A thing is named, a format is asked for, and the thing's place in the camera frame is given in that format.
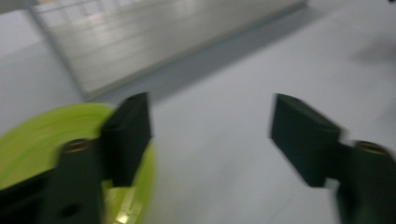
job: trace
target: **green object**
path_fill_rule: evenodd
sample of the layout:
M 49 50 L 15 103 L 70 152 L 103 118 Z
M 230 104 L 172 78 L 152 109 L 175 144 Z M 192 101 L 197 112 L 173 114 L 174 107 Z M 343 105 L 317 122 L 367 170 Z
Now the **green object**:
M 113 110 L 107 105 L 64 106 L 25 121 L 0 138 L 0 189 L 53 168 L 59 148 L 73 139 L 93 139 Z M 104 182 L 108 223 L 138 224 L 147 209 L 154 177 L 150 144 L 131 188 Z

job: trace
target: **yellow-green bowl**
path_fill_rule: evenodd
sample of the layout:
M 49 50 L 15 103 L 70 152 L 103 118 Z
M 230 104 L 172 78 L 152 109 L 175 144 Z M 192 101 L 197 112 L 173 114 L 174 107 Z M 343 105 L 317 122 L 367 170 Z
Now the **yellow-green bowl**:
M 60 147 L 73 139 L 93 139 L 113 113 L 107 105 L 69 105 L 25 121 L 0 138 L 0 189 L 53 168 Z M 108 223 L 139 224 L 154 179 L 154 148 L 149 144 L 131 188 L 104 182 Z

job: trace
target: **green plate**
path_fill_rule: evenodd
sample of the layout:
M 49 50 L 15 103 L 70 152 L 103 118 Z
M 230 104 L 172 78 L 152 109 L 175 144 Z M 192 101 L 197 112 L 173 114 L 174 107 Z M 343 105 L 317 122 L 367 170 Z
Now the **green plate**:
M 5 189 L 55 166 L 66 142 L 93 139 L 112 114 L 107 105 L 64 106 L 25 121 L 0 138 L 0 189 Z M 154 151 L 150 144 L 131 188 L 111 188 L 104 182 L 108 223 L 141 223 L 154 178 Z

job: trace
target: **black object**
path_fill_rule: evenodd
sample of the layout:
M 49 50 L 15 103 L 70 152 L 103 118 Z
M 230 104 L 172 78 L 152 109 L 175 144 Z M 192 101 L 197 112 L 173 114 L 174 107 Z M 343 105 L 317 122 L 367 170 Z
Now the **black object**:
M 72 140 L 57 167 L 0 191 L 0 223 L 105 223 L 101 182 L 132 185 L 151 137 L 148 96 L 127 99 L 98 139 Z
M 310 187 L 339 181 L 343 224 L 396 223 L 396 163 L 381 146 L 338 142 L 342 129 L 299 99 L 276 96 L 271 137 Z

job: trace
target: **white table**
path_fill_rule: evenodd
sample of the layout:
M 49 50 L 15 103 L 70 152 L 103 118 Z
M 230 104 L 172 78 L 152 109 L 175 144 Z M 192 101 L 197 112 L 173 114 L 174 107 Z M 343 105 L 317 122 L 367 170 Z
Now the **white table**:
M 313 0 L 100 99 L 150 91 L 158 174 L 146 223 L 338 223 L 332 193 L 305 187 L 267 138 L 282 92 L 347 139 L 396 148 L 396 7 L 334 3 Z M 0 59 L 0 132 L 82 101 L 44 45 Z

